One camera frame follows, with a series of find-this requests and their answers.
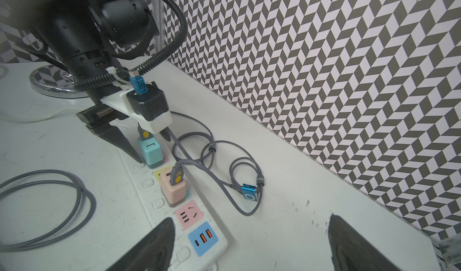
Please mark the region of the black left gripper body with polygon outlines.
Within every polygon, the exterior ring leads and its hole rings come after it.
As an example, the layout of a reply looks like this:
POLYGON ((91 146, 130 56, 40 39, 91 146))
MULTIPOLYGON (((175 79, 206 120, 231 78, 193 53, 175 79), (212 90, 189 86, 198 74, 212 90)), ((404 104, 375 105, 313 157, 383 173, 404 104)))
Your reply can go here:
POLYGON ((105 104, 92 106, 77 113, 76 116, 91 129, 108 125, 115 119, 125 120, 128 118, 124 113, 105 104))

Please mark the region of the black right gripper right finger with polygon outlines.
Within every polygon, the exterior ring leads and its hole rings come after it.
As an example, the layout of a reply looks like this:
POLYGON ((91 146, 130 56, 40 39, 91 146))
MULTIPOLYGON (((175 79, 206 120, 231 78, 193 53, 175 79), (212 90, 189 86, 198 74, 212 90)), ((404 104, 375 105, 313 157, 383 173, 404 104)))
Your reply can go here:
POLYGON ((331 215, 330 217, 328 239, 335 271, 399 270, 396 265, 338 215, 331 215))

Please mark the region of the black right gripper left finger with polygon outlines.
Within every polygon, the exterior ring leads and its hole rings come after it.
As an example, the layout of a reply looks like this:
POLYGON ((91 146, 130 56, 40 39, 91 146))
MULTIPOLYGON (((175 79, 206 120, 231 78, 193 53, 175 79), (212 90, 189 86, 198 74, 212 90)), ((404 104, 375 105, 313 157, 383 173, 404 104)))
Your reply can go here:
POLYGON ((107 271, 167 271, 174 243, 174 220, 165 218, 107 271))

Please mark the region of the teal usb charger plug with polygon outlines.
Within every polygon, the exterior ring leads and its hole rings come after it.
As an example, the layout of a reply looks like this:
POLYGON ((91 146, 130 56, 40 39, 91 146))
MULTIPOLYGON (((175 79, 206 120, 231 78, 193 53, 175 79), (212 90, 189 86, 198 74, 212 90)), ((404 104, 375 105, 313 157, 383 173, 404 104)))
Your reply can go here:
POLYGON ((148 139, 139 137, 138 144, 142 151, 142 157, 150 169, 155 169, 163 164, 164 155, 162 148, 155 137, 148 139))

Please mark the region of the pink usb charger plug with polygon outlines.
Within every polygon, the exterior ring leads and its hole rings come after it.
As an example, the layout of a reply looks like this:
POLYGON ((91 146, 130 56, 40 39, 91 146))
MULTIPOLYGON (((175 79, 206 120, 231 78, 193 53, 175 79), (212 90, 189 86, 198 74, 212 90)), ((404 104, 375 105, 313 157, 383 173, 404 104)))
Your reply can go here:
POLYGON ((170 207, 180 204, 187 195, 184 172, 180 170, 172 173, 172 168, 163 170, 160 174, 160 187, 170 207))

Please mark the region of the blue square mp3 player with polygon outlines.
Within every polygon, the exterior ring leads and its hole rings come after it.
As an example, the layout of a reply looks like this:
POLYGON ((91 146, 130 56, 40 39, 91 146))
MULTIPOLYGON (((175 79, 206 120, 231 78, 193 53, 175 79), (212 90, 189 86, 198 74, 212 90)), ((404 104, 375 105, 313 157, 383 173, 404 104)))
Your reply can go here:
POLYGON ((241 187, 241 193, 246 200, 250 200, 250 201, 259 200, 259 189, 256 186, 243 184, 241 187))

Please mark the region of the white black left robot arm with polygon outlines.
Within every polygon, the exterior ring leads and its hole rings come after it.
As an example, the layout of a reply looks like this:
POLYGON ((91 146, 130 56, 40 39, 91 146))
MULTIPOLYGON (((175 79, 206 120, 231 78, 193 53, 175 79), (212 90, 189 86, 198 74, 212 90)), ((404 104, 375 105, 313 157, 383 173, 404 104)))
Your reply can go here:
POLYGON ((158 28, 145 0, 3 0, 9 7, 5 24, 31 32, 43 48, 35 55, 75 79, 75 89, 94 105, 78 118, 97 137, 143 161, 112 121, 134 118, 139 128, 169 139, 172 122, 164 92, 144 75, 173 55, 185 42, 187 20, 173 0, 162 0, 180 22, 174 39, 133 69, 120 60, 140 57, 158 28))

